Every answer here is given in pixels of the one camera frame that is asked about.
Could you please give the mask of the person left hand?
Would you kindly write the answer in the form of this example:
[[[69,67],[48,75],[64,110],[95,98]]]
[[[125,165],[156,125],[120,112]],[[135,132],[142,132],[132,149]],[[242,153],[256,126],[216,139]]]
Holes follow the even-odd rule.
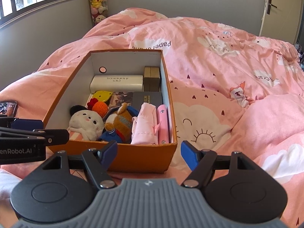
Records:
[[[20,178],[1,169],[1,227],[12,227],[17,222],[17,217],[10,204],[10,196],[20,181]]]

